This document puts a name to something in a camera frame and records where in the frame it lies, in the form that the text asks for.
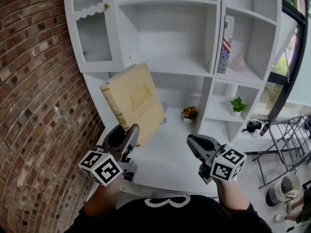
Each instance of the potted plant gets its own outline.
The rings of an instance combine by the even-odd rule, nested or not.
[[[184,122],[190,124],[198,116],[198,111],[195,107],[187,107],[181,115],[184,116]]]
[[[247,105],[242,103],[242,99],[238,97],[237,99],[233,99],[232,101],[229,101],[231,105],[233,106],[233,110],[231,111],[231,114],[235,117],[238,117],[241,115],[242,111],[245,111]]]

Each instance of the orange flowers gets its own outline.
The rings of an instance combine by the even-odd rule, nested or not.
[[[198,111],[195,107],[187,107],[183,110],[182,114],[184,114],[184,117],[193,120],[198,116]]]

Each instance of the cabinet door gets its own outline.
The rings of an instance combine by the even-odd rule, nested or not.
[[[65,10],[80,71],[123,70],[114,0],[65,0]]]

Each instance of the pink vase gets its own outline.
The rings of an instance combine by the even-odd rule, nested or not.
[[[229,68],[235,72],[244,72],[246,69],[246,63],[242,55],[239,54],[237,57],[235,57],[230,63]]]

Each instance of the beige book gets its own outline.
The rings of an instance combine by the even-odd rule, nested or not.
[[[100,88],[125,131],[139,125],[137,147],[146,143],[165,117],[146,63],[125,69]]]

